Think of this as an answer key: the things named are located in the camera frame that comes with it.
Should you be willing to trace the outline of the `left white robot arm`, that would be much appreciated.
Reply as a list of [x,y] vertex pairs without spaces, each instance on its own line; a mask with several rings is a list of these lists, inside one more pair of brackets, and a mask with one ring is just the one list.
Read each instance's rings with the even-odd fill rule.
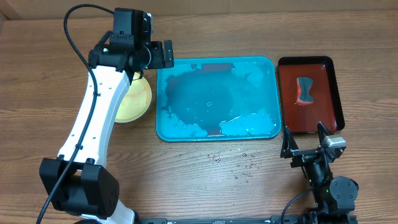
[[106,168],[109,139],[131,83],[145,70],[174,65],[172,41],[150,38],[151,14],[120,7],[112,13],[113,28],[82,58],[88,82],[71,133],[56,158],[43,159],[39,168],[45,204],[81,223],[139,222],[120,201],[119,182]]

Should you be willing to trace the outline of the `black red lacquer tray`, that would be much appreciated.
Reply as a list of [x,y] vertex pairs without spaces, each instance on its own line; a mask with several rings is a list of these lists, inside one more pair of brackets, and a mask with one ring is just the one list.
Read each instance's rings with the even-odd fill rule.
[[[282,57],[277,63],[284,124],[293,133],[314,133],[321,121],[335,133],[345,127],[333,61],[328,56]],[[296,104],[296,79],[313,80],[313,104]]]

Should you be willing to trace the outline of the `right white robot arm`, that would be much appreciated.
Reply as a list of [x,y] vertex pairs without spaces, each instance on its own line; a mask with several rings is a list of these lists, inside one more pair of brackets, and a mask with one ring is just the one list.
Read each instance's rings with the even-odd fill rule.
[[[284,127],[284,138],[280,157],[291,159],[292,168],[301,168],[310,188],[294,197],[283,209],[276,223],[357,223],[349,213],[355,210],[359,185],[353,179],[334,177],[330,164],[346,149],[345,139],[332,134],[321,122],[317,123],[319,145],[315,149],[301,151],[288,126]],[[300,216],[287,217],[288,208],[298,199],[313,194],[315,208],[307,208]]]

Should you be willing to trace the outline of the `yellow-green plate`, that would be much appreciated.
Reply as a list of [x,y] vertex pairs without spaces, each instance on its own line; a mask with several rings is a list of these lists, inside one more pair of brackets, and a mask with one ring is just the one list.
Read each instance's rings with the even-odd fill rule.
[[149,109],[151,104],[152,90],[149,82],[144,77],[139,78],[139,73],[135,73],[133,78],[119,106],[116,123],[129,123],[137,120]]

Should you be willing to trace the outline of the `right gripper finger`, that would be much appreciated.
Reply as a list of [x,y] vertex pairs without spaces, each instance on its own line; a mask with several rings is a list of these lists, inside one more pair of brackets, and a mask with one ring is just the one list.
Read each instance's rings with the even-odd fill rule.
[[333,133],[329,129],[327,129],[321,121],[317,123],[317,133],[320,144],[324,142],[327,136],[333,135]]
[[288,126],[284,127],[283,133],[284,135],[282,141],[282,148],[280,151],[280,157],[281,158],[294,157],[299,152],[299,148],[294,140],[293,134],[291,133]]

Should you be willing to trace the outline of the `teal plastic tray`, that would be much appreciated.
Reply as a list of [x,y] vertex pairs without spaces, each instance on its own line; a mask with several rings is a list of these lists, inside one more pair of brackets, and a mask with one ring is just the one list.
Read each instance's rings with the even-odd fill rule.
[[275,67],[264,56],[176,59],[157,72],[164,141],[272,139],[281,128]]

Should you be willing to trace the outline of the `orange black sponge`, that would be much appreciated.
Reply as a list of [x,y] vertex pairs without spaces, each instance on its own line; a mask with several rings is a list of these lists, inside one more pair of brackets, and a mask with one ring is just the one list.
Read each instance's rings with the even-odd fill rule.
[[313,98],[310,94],[310,89],[312,85],[313,80],[309,77],[298,77],[296,79],[296,104],[301,106],[308,106],[313,104]]

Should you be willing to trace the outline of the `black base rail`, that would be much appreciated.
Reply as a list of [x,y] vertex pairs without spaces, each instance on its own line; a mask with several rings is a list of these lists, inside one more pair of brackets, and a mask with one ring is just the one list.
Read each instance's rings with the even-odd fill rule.
[[166,218],[140,218],[139,224],[358,224],[356,216],[349,218],[327,219],[321,217],[319,221],[311,221],[305,215],[286,215],[281,219],[280,215],[273,215],[269,218],[233,218],[233,219],[180,219],[168,220]]

